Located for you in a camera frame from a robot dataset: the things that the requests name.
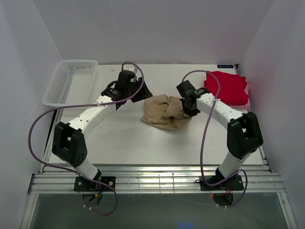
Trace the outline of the beige t shirt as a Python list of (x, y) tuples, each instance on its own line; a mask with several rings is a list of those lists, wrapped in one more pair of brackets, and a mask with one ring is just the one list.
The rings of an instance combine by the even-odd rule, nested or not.
[(185, 116), (180, 98), (161, 94), (144, 100), (141, 121), (159, 129), (178, 131), (191, 118)]

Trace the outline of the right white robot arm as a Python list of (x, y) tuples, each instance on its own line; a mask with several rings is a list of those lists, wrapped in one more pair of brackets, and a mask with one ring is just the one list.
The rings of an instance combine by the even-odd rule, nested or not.
[[(227, 189), (232, 183), (242, 164), (262, 144), (263, 137), (257, 116), (253, 112), (242, 113), (217, 99), (205, 88), (195, 89), (187, 80), (181, 82), (177, 90), (182, 97), (183, 111), (189, 117), (200, 112), (208, 114), (200, 152), (201, 182), (208, 187)], [(215, 119), (227, 130), (226, 145), (228, 153), (216, 169), (215, 175), (205, 180), (203, 174), (203, 148), (208, 124), (211, 118)]]

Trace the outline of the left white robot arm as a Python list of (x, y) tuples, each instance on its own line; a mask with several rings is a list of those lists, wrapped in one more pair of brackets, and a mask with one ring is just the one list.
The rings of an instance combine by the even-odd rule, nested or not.
[(128, 100), (133, 103), (152, 97), (142, 77), (137, 78), (137, 68), (122, 69), (118, 79), (111, 82), (95, 101), (67, 123), (55, 126), (52, 153), (85, 176), (84, 184), (89, 190), (101, 186), (100, 171), (87, 159), (86, 138), (107, 116), (117, 111)]

